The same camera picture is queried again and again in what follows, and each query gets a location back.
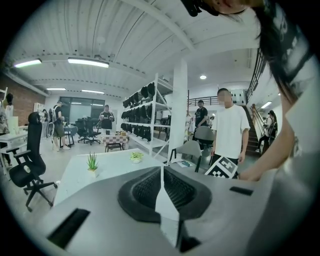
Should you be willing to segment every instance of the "recessed light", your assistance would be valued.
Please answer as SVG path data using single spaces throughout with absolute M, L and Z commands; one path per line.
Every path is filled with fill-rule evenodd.
M 36 64 L 41 64 L 41 60 L 40 59 L 34 59 L 34 60 L 29 60 L 29 61 L 25 61 L 19 64 L 14 65 L 14 67 L 16 68 L 22 68 L 22 67 L 26 67 L 26 66 L 31 66 L 31 65 L 36 65 Z
M 72 64 L 84 64 L 84 65 L 109 68 L 109 63 L 102 62 L 102 61 L 83 59 L 83 58 L 68 58 L 68 62 L 72 63 Z
M 84 93 L 93 93 L 93 94 L 105 94 L 102 91 L 96 91 L 96 90 L 81 90 Z
M 267 106 L 269 106 L 272 102 L 271 101 L 268 101 L 266 104 L 264 104 L 261 108 L 262 109 L 265 109 Z
M 65 91 L 66 88 L 47 88 L 48 91 Z

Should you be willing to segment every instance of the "potted plant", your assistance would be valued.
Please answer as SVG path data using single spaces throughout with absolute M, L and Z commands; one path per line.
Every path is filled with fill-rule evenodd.
M 142 161 L 143 156 L 144 156 L 144 154 L 142 154 L 140 152 L 132 152 L 130 159 L 134 164 L 138 164 Z
M 98 169 L 98 163 L 97 163 L 97 155 L 95 153 L 91 154 L 91 152 L 89 153 L 88 156 L 88 170 L 90 171 L 90 173 L 92 173 L 93 177 L 97 177 L 97 169 Z

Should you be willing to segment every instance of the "white desk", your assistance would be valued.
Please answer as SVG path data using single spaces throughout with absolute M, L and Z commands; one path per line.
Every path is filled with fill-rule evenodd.
M 132 152 L 143 153 L 143 158 L 140 163 L 133 163 L 130 160 Z M 91 183 L 144 168 L 165 166 L 162 162 L 154 159 L 138 148 L 109 153 L 98 153 L 96 154 L 96 160 L 98 162 L 98 169 L 96 170 L 98 176 L 94 178 L 88 171 L 88 154 L 75 155 L 71 158 L 61 178 L 54 199 L 54 205 L 59 204 L 64 199 L 70 197 Z
M 6 150 L 9 150 L 15 147 L 21 148 L 27 145 L 27 142 L 19 141 L 20 139 L 26 138 L 27 136 L 28 136 L 27 131 L 20 131 L 19 134 L 8 133 L 8 134 L 0 135 L 0 142 L 7 144 L 6 147 L 0 149 L 0 160 L 3 166 L 3 174 L 6 175 L 8 180 L 10 180 L 10 176 L 6 168 L 5 161 L 2 154 L 7 154 Z

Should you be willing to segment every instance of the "staircase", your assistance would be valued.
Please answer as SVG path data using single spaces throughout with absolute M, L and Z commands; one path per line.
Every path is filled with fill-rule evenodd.
M 257 137 L 254 122 L 252 121 L 252 117 L 251 117 L 247 107 L 246 106 L 242 106 L 242 107 L 246 113 L 246 117 L 248 118 L 249 125 L 250 125 L 249 141 L 248 141 L 248 146 L 246 147 L 245 154 L 248 156 L 260 157 L 260 153 L 256 152 L 259 140 Z

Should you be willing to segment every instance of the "balcony railing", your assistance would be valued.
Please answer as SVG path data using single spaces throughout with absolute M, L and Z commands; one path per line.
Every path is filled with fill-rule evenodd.
M 199 98 L 191 98 L 187 100 L 187 104 L 189 106 L 198 106 L 198 101 L 202 100 L 203 105 L 218 105 L 218 97 L 217 96 L 211 96 L 211 97 L 199 97 Z
M 256 53 L 255 66 L 254 66 L 251 82 L 250 82 L 248 91 L 246 93 L 248 101 L 250 100 L 251 96 L 253 95 L 255 89 L 257 88 L 259 78 L 260 78 L 262 72 L 265 70 L 265 66 L 266 66 L 266 59 L 262 55 L 262 52 L 259 48 Z

